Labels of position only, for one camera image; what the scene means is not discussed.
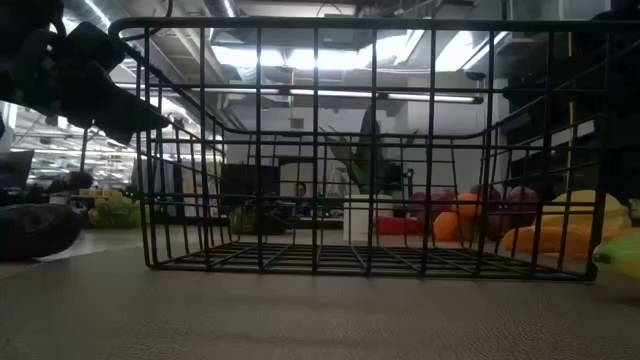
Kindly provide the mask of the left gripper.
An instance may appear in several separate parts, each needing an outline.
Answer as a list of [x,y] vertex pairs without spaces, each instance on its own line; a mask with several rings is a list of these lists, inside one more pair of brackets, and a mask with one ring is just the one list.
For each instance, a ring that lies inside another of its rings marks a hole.
[[123,145],[140,131],[167,127],[158,107],[111,80],[123,59],[114,41],[89,22],[66,36],[35,30],[27,36],[27,105],[81,124],[93,120]]

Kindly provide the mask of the orange fruit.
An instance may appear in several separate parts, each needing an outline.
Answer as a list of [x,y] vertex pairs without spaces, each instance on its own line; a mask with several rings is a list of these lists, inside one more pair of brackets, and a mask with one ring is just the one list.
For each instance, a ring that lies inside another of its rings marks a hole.
[[447,197],[443,211],[435,218],[433,230],[438,242],[471,242],[476,221],[482,212],[482,197],[474,193],[462,193]]

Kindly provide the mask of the yellow banana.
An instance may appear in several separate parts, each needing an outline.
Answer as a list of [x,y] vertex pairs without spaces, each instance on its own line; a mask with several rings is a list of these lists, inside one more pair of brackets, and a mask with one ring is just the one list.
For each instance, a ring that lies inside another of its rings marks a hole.
[[599,244],[592,261],[599,270],[640,280],[640,233],[621,235]]

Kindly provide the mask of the dark monitor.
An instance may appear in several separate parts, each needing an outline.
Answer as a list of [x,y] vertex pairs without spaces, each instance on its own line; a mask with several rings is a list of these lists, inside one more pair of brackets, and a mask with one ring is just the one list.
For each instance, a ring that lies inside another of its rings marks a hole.
[[24,188],[31,170],[33,150],[0,152],[0,188]]

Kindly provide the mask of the black cabinet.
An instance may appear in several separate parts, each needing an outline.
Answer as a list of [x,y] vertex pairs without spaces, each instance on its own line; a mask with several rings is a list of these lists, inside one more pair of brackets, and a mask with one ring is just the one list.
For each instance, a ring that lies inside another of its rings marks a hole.
[[250,196],[258,192],[258,179],[262,179],[264,194],[280,192],[280,168],[254,164],[224,164],[221,169],[220,198],[221,211],[230,213],[244,204]]

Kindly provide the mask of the person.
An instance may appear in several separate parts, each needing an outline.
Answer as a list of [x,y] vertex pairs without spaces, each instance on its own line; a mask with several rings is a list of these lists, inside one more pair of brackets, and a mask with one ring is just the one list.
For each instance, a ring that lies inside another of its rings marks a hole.
[[295,215],[297,217],[309,217],[311,214],[311,205],[306,200],[307,187],[303,182],[297,182],[295,188],[295,196],[298,197],[295,205]]

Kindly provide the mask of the ceiling tube light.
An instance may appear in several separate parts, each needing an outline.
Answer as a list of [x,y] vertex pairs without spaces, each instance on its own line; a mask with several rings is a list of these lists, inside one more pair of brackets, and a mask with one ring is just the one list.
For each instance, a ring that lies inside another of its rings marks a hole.
[[[255,95],[255,88],[206,88],[208,93],[225,94],[225,95]],[[262,89],[262,95],[266,96],[312,96],[314,91],[311,89]],[[318,95],[321,97],[349,98],[349,99],[366,99],[371,97],[370,92],[365,91],[341,91],[341,90],[319,90]],[[378,92],[376,94],[378,100],[394,100],[409,102],[431,102],[434,100],[438,103],[452,104],[474,104],[478,105],[484,102],[481,96],[456,96],[456,95],[434,95],[419,93],[388,93]]]

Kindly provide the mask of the green snake plant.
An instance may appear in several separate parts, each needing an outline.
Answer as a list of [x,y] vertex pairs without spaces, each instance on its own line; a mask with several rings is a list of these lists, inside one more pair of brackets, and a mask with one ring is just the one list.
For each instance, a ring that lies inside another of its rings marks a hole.
[[337,135],[332,126],[329,131],[320,128],[334,159],[342,163],[350,181],[360,194],[392,194],[401,189],[404,171],[399,157],[385,155],[386,141],[379,122],[373,119],[369,107],[361,120],[357,136]]

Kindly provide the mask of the white plant pot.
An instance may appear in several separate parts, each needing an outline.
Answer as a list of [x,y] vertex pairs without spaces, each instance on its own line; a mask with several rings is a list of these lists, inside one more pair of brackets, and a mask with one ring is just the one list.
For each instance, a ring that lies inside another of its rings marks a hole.
[[343,240],[346,242],[367,241],[369,239],[369,218],[393,216],[393,198],[389,195],[350,195],[343,203]]

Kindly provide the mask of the round grey placemat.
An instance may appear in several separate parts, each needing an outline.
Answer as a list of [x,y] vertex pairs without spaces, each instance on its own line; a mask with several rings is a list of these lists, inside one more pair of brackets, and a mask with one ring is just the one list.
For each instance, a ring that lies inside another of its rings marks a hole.
[[640,283],[152,271],[107,251],[0,277],[0,360],[640,360]]

